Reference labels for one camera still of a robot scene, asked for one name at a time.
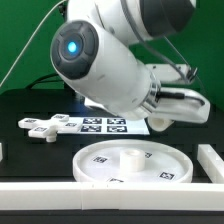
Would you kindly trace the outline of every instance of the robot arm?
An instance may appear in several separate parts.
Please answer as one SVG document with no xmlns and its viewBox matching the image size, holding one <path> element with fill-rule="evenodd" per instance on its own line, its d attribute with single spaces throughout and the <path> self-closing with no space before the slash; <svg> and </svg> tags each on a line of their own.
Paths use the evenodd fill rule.
<svg viewBox="0 0 224 224">
<path fill-rule="evenodd" d="M 175 120 L 206 122 L 210 104 L 203 96 L 191 90 L 161 87 L 156 72 L 129 51 L 129 44 L 138 39 L 126 19 L 122 2 L 69 1 L 67 21 L 52 42 L 55 70 L 71 88 L 110 113 L 130 120 L 149 117 L 155 130 L 162 131 Z M 126 3 L 144 40 L 179 32 L 190 19 L 195 4 L 193 0 Z M 174 6 L 180 8 L 175 10 L 178 13 L 173 11 Z M 167 125 L 162 122 L 161 129 L 159 124 L 164 119 Z"/>
</svg>

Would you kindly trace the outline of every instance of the blue light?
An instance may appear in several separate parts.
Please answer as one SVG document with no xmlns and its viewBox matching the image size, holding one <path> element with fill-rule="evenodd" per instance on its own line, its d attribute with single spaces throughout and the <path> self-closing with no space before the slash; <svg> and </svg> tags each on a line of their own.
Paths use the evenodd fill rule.
<svg viewBox="0 0 224 224">
<path fill-rule="evenodd" d="M 68 50 L 70 53 L 75 53 L 77 50 L 77 45 L 75 44 L 75 42 L 70 42 L 68 44 Z"/>
</svg>

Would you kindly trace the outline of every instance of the white disk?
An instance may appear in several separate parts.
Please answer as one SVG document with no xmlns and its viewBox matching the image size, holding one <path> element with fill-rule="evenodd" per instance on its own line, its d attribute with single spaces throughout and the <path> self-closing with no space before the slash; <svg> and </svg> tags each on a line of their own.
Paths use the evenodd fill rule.
<svg viewBox="0 0 224 224">
<path fill-rule="evenodd" d="M 192 173 L 191 160 L 179 150 L 142 140 L 95 143 L 73 158 L 79 182 L 189 183 Z"/>
</svg>

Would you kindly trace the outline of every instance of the black sticker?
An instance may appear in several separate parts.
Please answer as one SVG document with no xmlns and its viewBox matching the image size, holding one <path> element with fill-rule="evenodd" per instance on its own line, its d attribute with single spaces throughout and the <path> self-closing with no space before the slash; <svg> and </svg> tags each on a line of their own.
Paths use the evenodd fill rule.
<svg viewBox="0 0 224 224">
<path fill-rule="evenodd" d="M 108 181 L 109 182 L 113 182 L 113 183 L 122 183 L 122 182 L 124 182 L 123 180 L 118 180 L 118 179 L 115 179 L 115 178 L 111 178 Z"/>
<path fill-rule="evenodd" d="M 47 128 L 41 128 L 41 127 L 34 129 L 34 131 L 38 131 L 38 132 L 44 132 L 46 130 Z"/>
<path fill-rule="evenodd" d="M 102 124 L 101 118 L 84 118 L 83 124 Z"/>
<path fill-rule="evenodd" d="M 151 157 L 151 156 L 152 156 L 151 153 L 149 153 L 149 152 L 145 152 L 145 158 L 149 158 L 149 157 Z"/>
<path fill-rule="evenodd" d="M 167 180 L 172 180 L 175 177 L 175 175 L 171 174 L 171 173 L 163 172 L 163 173 L 160 174 L 159 177 L 167 179 Z"/>
<path fill-rule="evenodd" d="M 56 119 L 63 119 L 63 118 L 65 118 L 65 116 L 63 116 L 63 115 L 56 115 L 56 116 L 54 116 L 54 118 L 56 118 Z"/>
<path fill-rule="evenodd" d="M 93 161 L 97 163 L 105 163 L 107 160 L 107 158 L 101 156 L 97 156 L 95 159 L 93 159 Z"/>
<path fill-rule="evenodd" d="M 27 119 L 27 120 L 25 120 L 25 122 L 27 122 L 27 123 L 34 123 L 34 122 L 36 122 L 37 120 L 34 120 L 34 119 Z"/>
<path fill-rule="evenodd" d="M 76 123 L 68 123 L 65 126 L 66 127 L 75 127 L 77 124 Z"/>
<path fill-rule="evenodd" d="M 81 132 L 101 132 L 101 126 L 82 126 Z"/>
<path fill-rule="evenodd" d="M 126 120 L 123 118 L 109 118 L 107 124 L 126 124 Z"/>
<path fill-rule="evenodd" d="M 126 126 L 108 126 L 107 132 L 113 132 L 113 133 L 127 133 L 128 129 Z"/>
</svg>

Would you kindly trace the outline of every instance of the white bracket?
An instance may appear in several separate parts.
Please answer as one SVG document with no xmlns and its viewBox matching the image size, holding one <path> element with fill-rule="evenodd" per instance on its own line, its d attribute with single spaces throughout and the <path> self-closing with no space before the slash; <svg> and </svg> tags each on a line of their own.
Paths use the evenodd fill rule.
<svg viewBox="0 0 224 224">
<path fill-rule="evenodd" d="M 55 142 L 57 132 L 60 133 L 77 133 L 81 123 L 70 121 L 69 115 L 56 114 L 50 120 L 40 120 L 34 118 L 24 118 L 18 122 L 20 128 L 31 129 L 28 134 L 34 138 L 46 138 L 47 142 Z"/>
<path fill-rule="evenodd" d="M 190 71 L 190 67 L 185 64 L 176 65 L 182 73 L 187 76 Z M 170 65 L 167 64 L 147 64 L 146 67 L 154 74 L 156 79 L 158 79 L 162 84 L 181 84 L 183 80 L 180 74 L 175 71 Z"/>
</svg>

